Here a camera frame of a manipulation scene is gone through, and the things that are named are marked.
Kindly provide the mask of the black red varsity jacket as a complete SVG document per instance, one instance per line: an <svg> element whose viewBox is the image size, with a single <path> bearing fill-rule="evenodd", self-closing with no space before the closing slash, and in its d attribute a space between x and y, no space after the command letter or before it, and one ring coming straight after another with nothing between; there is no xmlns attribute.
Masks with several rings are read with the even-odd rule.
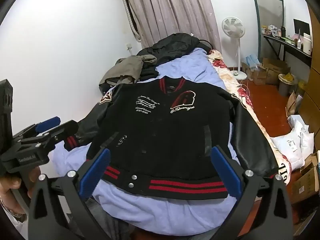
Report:
<svg viewBox="0 0 320 240"><path fill-rule="evenodd" d="M182 77L110 89L65 140L70 151L105 147L111 162L103 179L124 191L179 200L226 198L210 160L220 146L242 168L262 177L277 173L272 148L245 105L233 94Z"/></svg>

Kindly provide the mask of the light blue bed sheet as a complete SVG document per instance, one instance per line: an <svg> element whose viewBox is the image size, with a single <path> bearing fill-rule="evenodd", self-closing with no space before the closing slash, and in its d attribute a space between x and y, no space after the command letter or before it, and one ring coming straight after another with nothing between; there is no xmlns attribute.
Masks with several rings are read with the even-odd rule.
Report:
<svg viewBox="0 0 320 240"><path fill-rule="evenodd" d="M106 147L111 161L93 192L100 214L163 235L196 235L219 227L236 204L210 154L220 146L242 160L239 121L254 124L241 101L210 83L163 76L118 85L52 160L64 175Z"/></svg>

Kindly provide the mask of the floral red cream blanket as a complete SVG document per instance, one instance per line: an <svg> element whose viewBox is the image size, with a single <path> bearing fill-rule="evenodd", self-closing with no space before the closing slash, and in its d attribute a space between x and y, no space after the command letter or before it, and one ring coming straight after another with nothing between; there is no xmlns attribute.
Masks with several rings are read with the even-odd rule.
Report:
<svg viewBox="0 0 320 240"><path fill-rule="evenodd" d="M267 137L279 165L279 174L283 177L287 187L291 187L300 178L300 173L292 169L290 162L271 141L272 137L286 135L291 130L285 114L287 98L281 96L273 85L255 85L248 80L236 81L224 63L221 53L217 50L211 50L208 59L225 84L227 91L235 94L244 103Z"/></svg>

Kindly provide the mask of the white plastic bag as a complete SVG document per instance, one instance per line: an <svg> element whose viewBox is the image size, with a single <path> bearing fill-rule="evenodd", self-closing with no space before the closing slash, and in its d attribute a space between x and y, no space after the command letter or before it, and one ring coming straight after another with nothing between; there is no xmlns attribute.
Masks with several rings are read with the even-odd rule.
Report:
<svg viewBox="0 0 320 240"><path fill-rule="evenodd" d="M303 167L306 158L313 153L314 133L309 132L309 125L305 124L300 115L289 116L288 122L291 132L272 137L271 140L278 151L288 159L294 171Z"/></svg>

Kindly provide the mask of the olive grey garment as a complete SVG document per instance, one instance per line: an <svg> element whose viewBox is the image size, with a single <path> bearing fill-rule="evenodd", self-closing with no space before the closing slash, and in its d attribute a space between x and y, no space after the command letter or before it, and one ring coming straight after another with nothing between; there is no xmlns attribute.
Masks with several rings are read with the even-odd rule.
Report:
<svg viewBox="0 0 320 240"><path fill-rule="evenodd" d="M140 78L144 63L155 63L156 61L157 58L150 54L142 56L131 55L127 58L119 59L99 82L100 91L106 91L108 88L122 83L136 83Z"/></svg>

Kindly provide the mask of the brown paper bag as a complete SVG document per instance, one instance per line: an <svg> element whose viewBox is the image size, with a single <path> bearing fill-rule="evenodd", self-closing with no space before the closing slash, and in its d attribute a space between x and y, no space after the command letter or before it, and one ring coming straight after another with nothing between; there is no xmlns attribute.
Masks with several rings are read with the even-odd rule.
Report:
<svg viewBox="0 0 320 240"><path fill-rule="evenodd" d="M296 95L295 92L291 93L285 107L287 118L291 115L295 115L299 109L302 99L303 97L300 94Z"/></svg>

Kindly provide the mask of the brown wooden wardrobe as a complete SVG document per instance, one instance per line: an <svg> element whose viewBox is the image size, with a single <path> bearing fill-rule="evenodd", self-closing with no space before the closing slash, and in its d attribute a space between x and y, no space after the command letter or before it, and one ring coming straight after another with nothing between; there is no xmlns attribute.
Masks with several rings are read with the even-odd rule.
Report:
<svg viewBox="0 0 320 240"><path fill-rule="evenodd" d="M319 21L310 6L308 6L311 26L312 26L312 60L308 83L304 93L302 103L298 113L309 125L309 131L316 135L319 132L320 112L319 112L319 93L320 93L320 76L319 76Z"/></svg>

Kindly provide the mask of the grey trash bin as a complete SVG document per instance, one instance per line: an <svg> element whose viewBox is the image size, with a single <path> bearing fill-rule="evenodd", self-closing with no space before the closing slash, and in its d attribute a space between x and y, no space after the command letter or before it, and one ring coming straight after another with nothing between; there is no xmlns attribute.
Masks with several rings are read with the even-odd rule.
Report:
<svg viewBox="0 0 320 240"><path fill-rule="evenodd" d="M293 85L294 77L291 73L287 74L279 74L278 75L279 79L279 87L278 87L278 92L282 96L287 96L289 93L289 90L291 86Z"/></svg>

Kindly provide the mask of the cardboard boxes pile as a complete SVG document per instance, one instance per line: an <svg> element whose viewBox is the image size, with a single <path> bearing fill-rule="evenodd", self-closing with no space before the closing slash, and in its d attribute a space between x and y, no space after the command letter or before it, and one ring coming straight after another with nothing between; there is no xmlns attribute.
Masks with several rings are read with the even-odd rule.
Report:
<svg viewBox="0 0 320 240"><path fill-rule="evenodd" d="M263 58L262 63L255 68L250 68L245 62L242 62L241 66L248 79L255 85L276 86L279 83L278 75L290 72L290 67L286 62L269 58Z"/></svg>

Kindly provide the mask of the blue face mask pack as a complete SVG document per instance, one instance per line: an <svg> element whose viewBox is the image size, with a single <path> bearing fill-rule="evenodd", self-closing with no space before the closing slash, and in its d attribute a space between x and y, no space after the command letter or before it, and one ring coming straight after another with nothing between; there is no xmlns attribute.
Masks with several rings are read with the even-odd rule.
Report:
<svg viewBox="0 0 320 240"><path fill-rule="evenodd" d="M255 54L251 54L245 57L245 64L247 64L250 68L255 68L260 65L260 61Z"/></svg>

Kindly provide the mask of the black desk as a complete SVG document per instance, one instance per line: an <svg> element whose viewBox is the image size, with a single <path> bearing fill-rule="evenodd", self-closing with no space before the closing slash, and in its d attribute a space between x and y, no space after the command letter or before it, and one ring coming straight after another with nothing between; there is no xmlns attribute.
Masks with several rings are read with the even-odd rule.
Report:
<svg viewBox="0 0 320 240"><path fill-rule="evenodd" d="M281 38L274 38L272 36L268 36L268 35L264 35L264 34L261 34L261 36L266 40L266 42L268 43L268 45L270 46L271 50L273 51L274 55L276 56L276 58L278 60L280 60L280 52L281 52L281 48L283 48L283 57L281 59L282 61L285 61L286 54L289 53L292 56L294 56L295 58L302 61L304 64L306 64L309 68L311 68L312 57L310 55L304 53L303 51L299 50L295 46L286 43ZM272 42L276 42L279 44L278 50L276 50L274 48Z"/></svg>

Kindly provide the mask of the black puffy jacket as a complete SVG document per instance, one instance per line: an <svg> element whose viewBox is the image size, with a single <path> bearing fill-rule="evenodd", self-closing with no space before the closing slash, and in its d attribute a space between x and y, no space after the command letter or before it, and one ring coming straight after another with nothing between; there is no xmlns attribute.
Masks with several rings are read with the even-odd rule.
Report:
<svg viewBox="0 0 320 240"><path fill-rule="evenodd" d="M154 63L143 63L139 81L156 78L156 67L190 54L195 48L202 48L207 54L214 49L206 40L200 40L186 33L175 33L158 41L151 47L142 49L137 56L152 55L157 60Z"/></svg>

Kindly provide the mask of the white standing fan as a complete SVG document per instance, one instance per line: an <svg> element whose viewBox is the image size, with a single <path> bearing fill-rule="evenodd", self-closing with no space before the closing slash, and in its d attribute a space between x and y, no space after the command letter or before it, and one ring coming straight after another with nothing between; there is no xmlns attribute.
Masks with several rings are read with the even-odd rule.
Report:
<svg viewBox="0 0 320 240"><path fill-rule="evenodd" d="M245 27L240 19L237 17L227 17L222 21L223 32L235 41L236 44L236 60L237 67L232 71L233 76L237 81L244 81L247 79L247 74L241 70L241 44L240 39L245 35Z"/></svg>

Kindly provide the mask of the pink grey curtain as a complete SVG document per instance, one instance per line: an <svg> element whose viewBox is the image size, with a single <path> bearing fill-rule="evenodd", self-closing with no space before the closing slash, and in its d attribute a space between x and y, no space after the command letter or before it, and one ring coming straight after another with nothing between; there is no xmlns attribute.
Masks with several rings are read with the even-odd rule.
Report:
<svg viewBox="0 0 320 240"><path fill-rule="evenodd" d="M123 0L132 16L135 38L143 48L175 33L193 34L221 50L211 0Z"/></svg>

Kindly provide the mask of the black monitor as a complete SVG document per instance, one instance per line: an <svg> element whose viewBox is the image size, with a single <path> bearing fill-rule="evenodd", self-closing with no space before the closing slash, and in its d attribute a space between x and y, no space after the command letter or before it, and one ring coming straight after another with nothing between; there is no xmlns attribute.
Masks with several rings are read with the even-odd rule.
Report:
<svg viewBox="0 0 320 240"><path fill-rule="evenodd" d="M302 36L304 34L310 35L310 25L308 23L303 22L301 20L297 20L297 19L294 19L293 23L294 23L295 34L300 34Z"/></svg>

